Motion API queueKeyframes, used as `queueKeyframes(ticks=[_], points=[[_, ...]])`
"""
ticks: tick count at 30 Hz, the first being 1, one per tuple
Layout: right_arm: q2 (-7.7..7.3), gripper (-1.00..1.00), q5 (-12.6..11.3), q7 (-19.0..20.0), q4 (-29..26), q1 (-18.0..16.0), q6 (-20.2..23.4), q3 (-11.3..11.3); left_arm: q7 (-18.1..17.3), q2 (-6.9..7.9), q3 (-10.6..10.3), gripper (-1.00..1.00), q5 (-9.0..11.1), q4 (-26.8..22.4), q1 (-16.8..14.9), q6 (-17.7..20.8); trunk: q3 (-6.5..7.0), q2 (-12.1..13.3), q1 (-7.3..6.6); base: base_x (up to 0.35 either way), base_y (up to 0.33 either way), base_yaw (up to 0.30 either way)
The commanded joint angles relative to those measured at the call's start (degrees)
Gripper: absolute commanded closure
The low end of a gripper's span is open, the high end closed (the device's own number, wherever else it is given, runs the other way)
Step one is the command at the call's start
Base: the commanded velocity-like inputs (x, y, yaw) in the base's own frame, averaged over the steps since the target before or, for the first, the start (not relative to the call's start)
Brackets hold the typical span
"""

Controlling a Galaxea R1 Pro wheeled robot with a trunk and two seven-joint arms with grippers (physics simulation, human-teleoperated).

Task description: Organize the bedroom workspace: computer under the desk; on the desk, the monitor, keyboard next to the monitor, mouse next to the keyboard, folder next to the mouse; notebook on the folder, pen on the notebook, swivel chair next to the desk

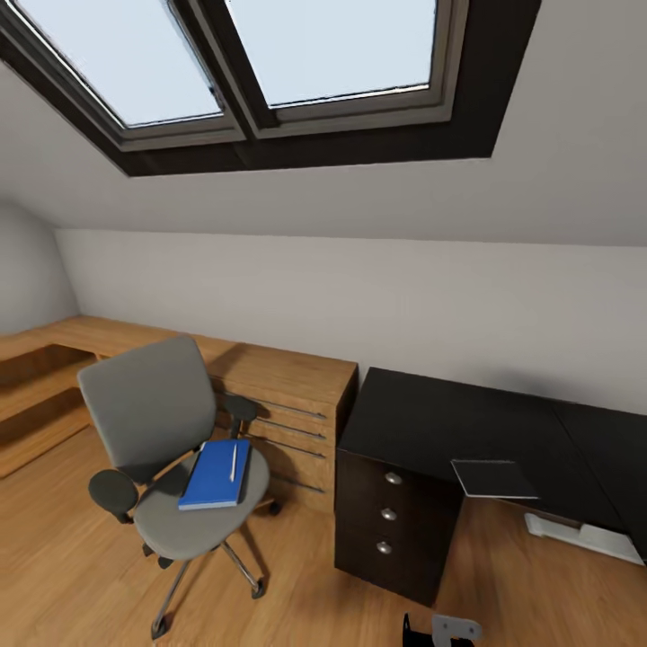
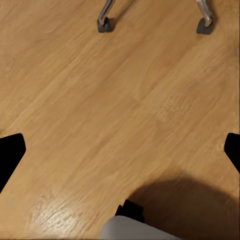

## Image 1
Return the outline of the swivel chair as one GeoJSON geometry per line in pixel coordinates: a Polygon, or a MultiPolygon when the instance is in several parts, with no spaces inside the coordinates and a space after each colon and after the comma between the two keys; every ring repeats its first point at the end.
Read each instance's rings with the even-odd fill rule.
{"type": "MultiPolygon", "coordinates": [[[[184,561],[152,624],[152,639],[166,633],[165,611],[191,562],[219,545],[252,585],[252,599],[263,597],[263,582],[226,542],[256,508],[270,504],[273,516],[280,512],[273,498],[261,500],[270,486],[270,465],[260,450],[249,446],[237,506],[178,507],[200,447],[216,425],[217,398],[209,377],[190,333],[129,350],[77,374],[94,427],[116,467],[92,478],[91,497],[121,524],[136,525],[145,556],[156,552],[161,569],[184,561]],[[139,497],[136,486],[143,484],[146,491],[139,497]]],[[[228,396],[223,405],[235,416],[230,439],[237,440],[241,420],[255,420],[256,408],[241,396],[228,396]]]]}

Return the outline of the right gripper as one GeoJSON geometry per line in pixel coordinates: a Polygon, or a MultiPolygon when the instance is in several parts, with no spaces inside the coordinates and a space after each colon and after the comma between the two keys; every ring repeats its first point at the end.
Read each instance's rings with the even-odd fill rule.
{"type": "MultiPolygon", "coordinates": [[[[432,634],[420,634],[410,629],[407,614],[404,615],[403,620],[403,647],[434,647],[432,634]]],[[[472,647],[472,645],[466,640],[452,638],[451,647],[472,647]]]]}

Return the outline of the notebook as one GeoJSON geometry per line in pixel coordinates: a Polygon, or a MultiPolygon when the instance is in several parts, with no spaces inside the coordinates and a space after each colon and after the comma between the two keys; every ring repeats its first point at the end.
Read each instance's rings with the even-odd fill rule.
{"type": "Polygon", "coordinates": [[[451,464],[468,497],[538,499],[515,463],[454,459],[451,464]]]}

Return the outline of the folder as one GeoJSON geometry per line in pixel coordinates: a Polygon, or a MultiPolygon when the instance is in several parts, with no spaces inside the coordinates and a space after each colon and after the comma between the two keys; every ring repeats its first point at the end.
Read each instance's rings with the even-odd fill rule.
{"type": "Polygon", "coordinates": [[[248,456],[249,439],[206,441],[179,499],[179,510],[208,510],[237,506],[248,456]],[[235,480],[230,480],[235,457],[235,480]]]}

